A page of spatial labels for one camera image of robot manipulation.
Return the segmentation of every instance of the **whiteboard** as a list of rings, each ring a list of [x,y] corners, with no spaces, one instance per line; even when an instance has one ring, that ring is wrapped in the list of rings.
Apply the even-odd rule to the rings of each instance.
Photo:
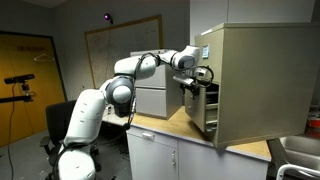
[[[85,38],[94,88],[99,88],[130,52],[162,48],[161,15],[85,32]]]

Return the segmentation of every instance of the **yellow door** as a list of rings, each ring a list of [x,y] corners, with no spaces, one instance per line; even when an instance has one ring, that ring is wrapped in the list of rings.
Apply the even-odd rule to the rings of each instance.
[[[44,53],[54,57],[48,37],[0,34],[0,98],[24,95],[21,83],[5,84],[3,79],[25,74],[35,76],[27,81],[32,102],[0,103],[0,146],[9,142],[9,136],[10,142],[14,142],[46,130],[46,106],[65,100],[56,58],[34,60]]]

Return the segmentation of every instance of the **wooden countertop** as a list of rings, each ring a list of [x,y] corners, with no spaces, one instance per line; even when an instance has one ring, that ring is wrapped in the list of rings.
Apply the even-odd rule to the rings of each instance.
[[[131,125],[213,146],[185,113],[184,106],[168,120],[135,114]],[[229,146],[226,150],[265,161],[271,161],[271,155],[266,141]]]

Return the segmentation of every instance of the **camera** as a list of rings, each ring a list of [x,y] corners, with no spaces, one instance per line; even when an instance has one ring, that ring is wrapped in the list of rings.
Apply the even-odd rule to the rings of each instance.
[[[5,78],[4,82],[6,84],[24,83],[26,80],[29,80],[29,79],[34,79],[34,74],[26,74],[26,75],[22,75],[22,76]]]

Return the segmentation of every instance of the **cabinet door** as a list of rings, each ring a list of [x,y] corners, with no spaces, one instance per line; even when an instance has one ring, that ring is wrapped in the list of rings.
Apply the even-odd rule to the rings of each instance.
[[[177,180],[178,151],[128,134],[130,163],[133,180]]]
[[[178,144],[181,180],[266,179],[267,161],[183,140]]]
[[[34,61],[44,51],[48,56],[55,54],[49,37],[0,33],[0,98],[25,95],[21,83],[5,84],[4,78],[35,75],[27,82],[33,101],[0,103],[0,146],[9,137],[14,142],[46,130],[46,106],[65,100],[57,61]]]

